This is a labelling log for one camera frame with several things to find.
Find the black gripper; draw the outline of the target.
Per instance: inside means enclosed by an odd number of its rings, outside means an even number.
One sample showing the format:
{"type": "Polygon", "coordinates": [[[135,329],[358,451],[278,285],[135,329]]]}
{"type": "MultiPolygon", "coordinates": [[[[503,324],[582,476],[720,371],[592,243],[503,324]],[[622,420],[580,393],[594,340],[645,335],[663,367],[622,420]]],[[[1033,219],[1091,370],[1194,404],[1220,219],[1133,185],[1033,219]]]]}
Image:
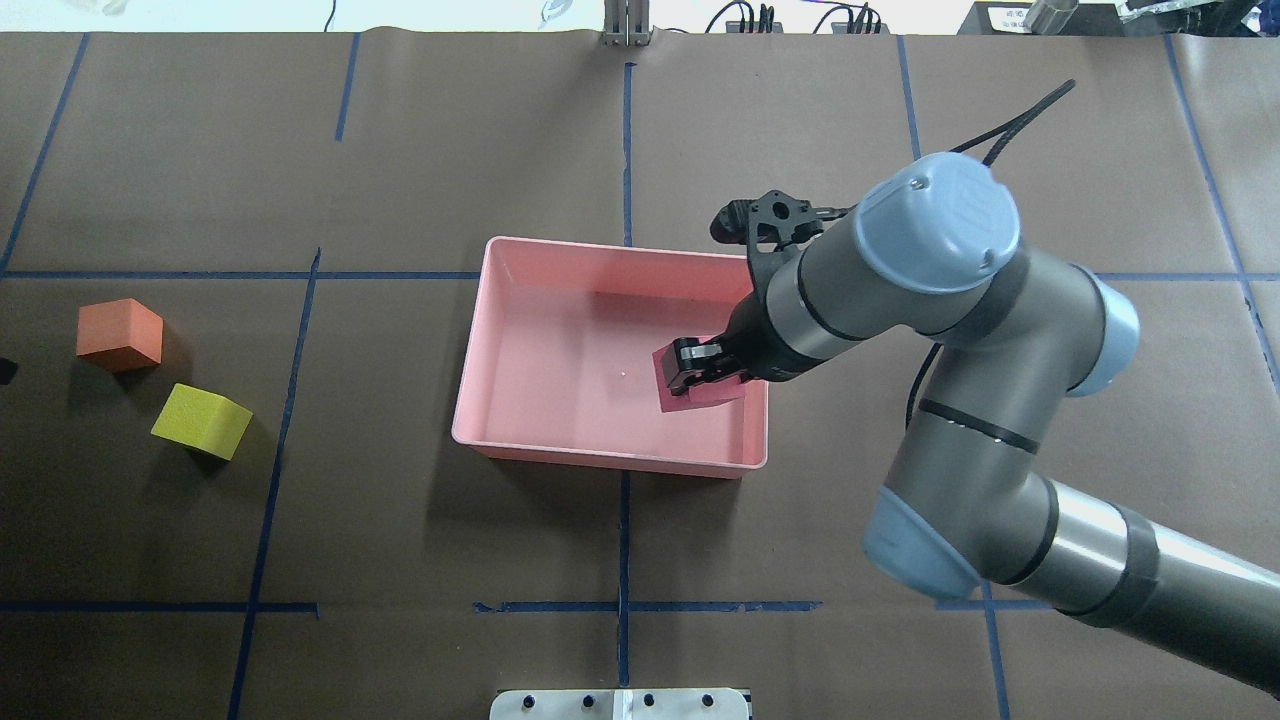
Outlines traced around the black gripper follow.
{"type": "Polygon", "coordinates": [[[667,392],[685,396],[691,388],[742,375],[768,380],[765,315],[755,293],[740,300],[716,338],[676,338],[667,348],[667,392]]]}

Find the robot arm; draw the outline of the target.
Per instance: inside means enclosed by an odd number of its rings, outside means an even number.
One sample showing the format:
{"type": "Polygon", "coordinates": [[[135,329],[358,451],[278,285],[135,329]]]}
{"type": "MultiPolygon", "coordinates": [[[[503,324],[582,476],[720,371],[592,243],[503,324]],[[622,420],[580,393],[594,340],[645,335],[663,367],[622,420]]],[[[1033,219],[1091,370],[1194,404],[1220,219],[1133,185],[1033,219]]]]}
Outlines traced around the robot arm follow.
{"type": "Polygon", "coordinates": [[[1089,269],[1021,242],[992,170],[920,158],[854,208],[778,191],[710,224],[751,288],[710,338],[655,354],[667,398],[786,382],[904,325],[940,346],[861,547],[934,600],[982,582],[1277,693],[1277,574],[1033,471],[1065,398],[1108,387],[1140,322],[1089,269]]]}

